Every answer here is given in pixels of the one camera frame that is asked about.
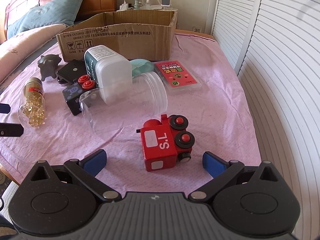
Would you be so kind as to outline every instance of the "closet door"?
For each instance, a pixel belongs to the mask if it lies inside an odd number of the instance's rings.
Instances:
[[[239,80],[261,158],[300,202],[295,234],[303,240],[320,235],[319,63],[320,0],[261,0]]]
[[[212,35],[235,68],[251,18],[254,0],[218,0]]]

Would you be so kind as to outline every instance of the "power outlet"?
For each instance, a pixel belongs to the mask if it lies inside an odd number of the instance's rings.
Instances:
[[[195,33],[200,33],[202,31],[202,28],[193,26],[192,31]]]

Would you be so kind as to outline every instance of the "white label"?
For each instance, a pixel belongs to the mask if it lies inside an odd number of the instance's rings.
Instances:
[[[145,131],[144,138],[148,148],[158,146],[157,136],[155,130]]]
[[[151,163],[151,169],[153,170],[161,169],[162,167],[163,167],[163,161],[157,161],[157,162]]]
[[[104,45],[98,45],[87,50],[92,57],[99,61],[102,58],[114,55],[114,53]]]

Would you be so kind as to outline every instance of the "gray animal figurine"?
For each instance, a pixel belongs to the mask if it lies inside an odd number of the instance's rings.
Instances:
[[[56,78],[57,77],[57,68],[60,63],[61,58],[59,55],[49,54],[41,55],[41,58],[38,60],[38,67],[40,68],[41,81],[45,81],[47,77]]]

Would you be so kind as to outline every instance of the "folded pink quilt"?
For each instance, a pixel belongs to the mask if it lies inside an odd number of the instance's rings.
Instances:
[[[55,44],[46,54],[61,55],[59,46]],[[0,138],[0,163],[20,183],[40,159],[59,165],[71,158],[83,159],[102,148],[107,152],[108,161],[97,178],[122,195],[126,191],[189,194],[212,179],[202,167],[205,151],[225,160],[258,165],[260,154],[244,91],[219,45],[210,39],[176,34],[171,60],[178,60],[191,69],[202,83],[200,91],[168,97],[167,114],[186,116],[188,131],[196,138],[191,161],[177,163],[171,169],[147,172],[140,134],[136,133],[141,126],[110,132],[109,139],[102,141],[81,114],[71,114],[62,96],[63,88],[57,80],[48,78],[43,82],[45,123],[39,129],[25,129],[20,138]],[[36,61],[0,96],[0,102],[12,108],[10,114],[0,115],[0,122],[19,123],[17,111],[23,84],[32,76],[40,77]]]

